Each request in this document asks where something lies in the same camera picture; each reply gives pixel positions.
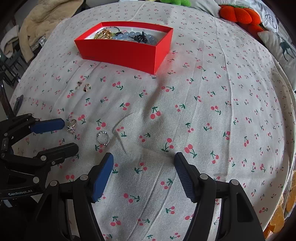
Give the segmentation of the black hair claw clip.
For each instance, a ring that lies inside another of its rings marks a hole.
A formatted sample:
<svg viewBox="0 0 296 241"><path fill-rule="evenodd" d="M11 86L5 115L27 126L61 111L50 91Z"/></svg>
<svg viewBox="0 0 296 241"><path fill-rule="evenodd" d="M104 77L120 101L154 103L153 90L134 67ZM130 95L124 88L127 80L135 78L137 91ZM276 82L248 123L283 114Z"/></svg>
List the black hair claw clip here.
<svg viewBox="0 0 296 241"><path fill-rule="evenodd" d="M133 39L134 41L138 42L138 43L147 43L148 39L147 36L144 32L137 32L132 36L129 36L131 39Z"/></svg>

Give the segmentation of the gold ring brooch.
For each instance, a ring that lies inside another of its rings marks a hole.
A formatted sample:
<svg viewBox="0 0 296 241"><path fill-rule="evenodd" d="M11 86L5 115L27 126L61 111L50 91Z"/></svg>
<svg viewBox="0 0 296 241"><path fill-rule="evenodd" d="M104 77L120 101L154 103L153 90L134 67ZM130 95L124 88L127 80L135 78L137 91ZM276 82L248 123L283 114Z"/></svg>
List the gold ring brooch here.
<svg viewBox="0 0 296 241"><path fill-rule="evenodd" d="M102 29L99 32L96 32L93 39L112 39L113 33L108 29Z"/></svg>

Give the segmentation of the red cardboard box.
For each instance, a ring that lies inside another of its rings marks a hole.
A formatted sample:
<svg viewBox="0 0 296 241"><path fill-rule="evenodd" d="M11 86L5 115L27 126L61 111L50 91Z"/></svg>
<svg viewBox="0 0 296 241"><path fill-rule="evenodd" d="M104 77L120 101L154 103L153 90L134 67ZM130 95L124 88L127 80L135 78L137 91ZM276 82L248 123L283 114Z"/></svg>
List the red cardboard box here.
<svg viewBox="0 0 296 241"><path fill-rule="evenodd" d="M96 32L105 28L113 34L118 31L131 35L144 32L148 42L138 43L124 34L112 39L93 39ZM173 28L167 26L133 21L109 21L98 23L77 37L74 42L83 59L156 74L170 51L172 36Z"/></svg>

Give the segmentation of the gold heart earring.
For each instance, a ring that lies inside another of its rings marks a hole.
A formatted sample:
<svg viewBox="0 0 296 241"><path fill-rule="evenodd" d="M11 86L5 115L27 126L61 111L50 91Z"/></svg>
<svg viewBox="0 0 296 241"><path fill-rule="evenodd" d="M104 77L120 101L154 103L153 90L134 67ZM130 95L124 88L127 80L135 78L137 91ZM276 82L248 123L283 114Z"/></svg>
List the gold heart earring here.
<svg viewBox="0 0 296 241"><path fill-rule="evenodd" d="M88 92L91 89L90 84L86 84L85 87L83 88L84 92Z"/></svg>

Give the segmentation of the deer print pillow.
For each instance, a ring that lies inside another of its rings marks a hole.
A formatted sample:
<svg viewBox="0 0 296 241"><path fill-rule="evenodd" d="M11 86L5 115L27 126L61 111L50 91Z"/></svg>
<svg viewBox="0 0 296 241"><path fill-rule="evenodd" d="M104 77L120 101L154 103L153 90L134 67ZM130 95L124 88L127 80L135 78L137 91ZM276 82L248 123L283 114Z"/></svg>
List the deer print pillow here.
<svg viewBox="0 0 296 241"><path fill-rule="evenodd" d="M280 63L293 90L295 90L295 47L284 37L274 32L262 31L258 33L258 36Z"/></svg>

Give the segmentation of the white patterned pillow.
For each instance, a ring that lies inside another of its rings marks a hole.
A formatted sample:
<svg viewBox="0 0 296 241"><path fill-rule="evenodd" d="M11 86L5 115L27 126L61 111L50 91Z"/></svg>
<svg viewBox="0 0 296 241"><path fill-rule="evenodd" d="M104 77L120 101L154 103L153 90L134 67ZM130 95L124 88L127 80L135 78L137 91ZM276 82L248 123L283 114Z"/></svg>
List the white patterned pillow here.
<svg viewBox="0 0 296 241"><path fill-rule="evenodd" d="M274 12L263 1L250 0L248 3L259 14L264 28L268 31L277 33L278 21Z"/></svg>

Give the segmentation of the green plush toy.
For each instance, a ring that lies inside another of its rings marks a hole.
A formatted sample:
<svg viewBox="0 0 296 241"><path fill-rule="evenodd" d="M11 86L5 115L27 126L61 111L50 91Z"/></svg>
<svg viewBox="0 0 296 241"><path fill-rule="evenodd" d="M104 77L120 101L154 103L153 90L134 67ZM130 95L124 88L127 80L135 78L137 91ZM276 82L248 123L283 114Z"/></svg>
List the green plush toy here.
<svg viewBox="0 0 296 241"><path fill-rule="evenodd" d="M160 0L160 2L165 4L174 4L177 6L191 6L190 0Z"/></svg>

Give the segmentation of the grey pillow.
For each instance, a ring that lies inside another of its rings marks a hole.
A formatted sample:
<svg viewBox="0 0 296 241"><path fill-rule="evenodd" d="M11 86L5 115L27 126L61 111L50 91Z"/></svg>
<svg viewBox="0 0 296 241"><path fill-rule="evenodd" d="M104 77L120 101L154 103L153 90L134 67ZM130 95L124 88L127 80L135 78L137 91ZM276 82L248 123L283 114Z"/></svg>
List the grey pillow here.
<svg viewBox="0 0 296 241"><path fill-rule="evenodd" d="M220 18L221 7L214 0L190 0L191 7L207 12L215 18Z"/></svg>

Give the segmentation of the gold earring with gem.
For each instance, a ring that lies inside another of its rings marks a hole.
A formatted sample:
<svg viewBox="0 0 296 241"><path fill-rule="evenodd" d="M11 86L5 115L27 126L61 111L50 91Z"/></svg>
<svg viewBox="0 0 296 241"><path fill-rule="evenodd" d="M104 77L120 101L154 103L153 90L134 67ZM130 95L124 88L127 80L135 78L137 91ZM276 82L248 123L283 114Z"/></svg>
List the gold earring with gem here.
<svg viewBox="0 0 296 241"><path fill-rule="evenodd" d="M75 87L75 90L78 90L79 89L79 87L82 85L82 81L78 81L77 82L77 86Z"/></svg>

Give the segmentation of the cherry print bed sheet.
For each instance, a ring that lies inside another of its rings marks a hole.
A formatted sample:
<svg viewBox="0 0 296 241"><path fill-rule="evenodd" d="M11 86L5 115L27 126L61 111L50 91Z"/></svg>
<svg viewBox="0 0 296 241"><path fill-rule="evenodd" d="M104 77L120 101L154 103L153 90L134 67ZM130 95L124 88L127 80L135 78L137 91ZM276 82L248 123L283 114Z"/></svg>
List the cherry print bed sheet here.
<svg viewBox="0 0 296 241"><path fill-rule="evenodd" d="M74 40L103 21L173 28L155 75L81 58ZM82 85L75 90L77 82ZM90 84L91 89L83 88ZM11 103L20 114L76 120L66 130L31 134L23 156L71 142L79 153L48 180L72 182L106 152L114 166L93 205L106 240L182 240L195 205L174 154L217 181L237 179L266 228L295 165L295 95L270 52L237 25L198 9L141 1L85 10L63 20L29 65Z"/></svg>

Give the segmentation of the orange red plush toy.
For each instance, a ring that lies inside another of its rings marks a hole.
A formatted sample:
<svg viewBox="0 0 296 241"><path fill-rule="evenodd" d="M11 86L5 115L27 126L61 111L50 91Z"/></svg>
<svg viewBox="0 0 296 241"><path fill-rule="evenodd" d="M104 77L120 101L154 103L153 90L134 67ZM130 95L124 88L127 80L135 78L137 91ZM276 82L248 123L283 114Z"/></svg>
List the orange red plush toy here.
<svg viewBox="0 0 296 241"><path fill-rule="evenodd" d="M236 23L253 37L258 37L258 33L265 31L261 24L261 17L255 10L225 4L220 5L220 8L221 18Z"/></svg>

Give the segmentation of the orange patterned cloth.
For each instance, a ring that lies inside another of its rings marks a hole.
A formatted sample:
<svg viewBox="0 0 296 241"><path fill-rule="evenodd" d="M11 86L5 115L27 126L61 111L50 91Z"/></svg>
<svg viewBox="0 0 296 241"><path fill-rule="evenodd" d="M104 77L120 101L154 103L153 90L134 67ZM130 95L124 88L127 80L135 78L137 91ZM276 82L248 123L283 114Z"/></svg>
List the orange patterned cloth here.
<svg viewBox="0 0 296 241"><path fill-rule="evenodd" d="M268 239L273 234L278 234L283 231L285 224L289 217L285 217L285 214L292 214L292 209L295 207L295 170L292 173L292 181L290 184L290 189L288 191L287 202L284 204L284 197L280 199L280 203L269 222L267 228L264 230L264 238Z"/></svg>

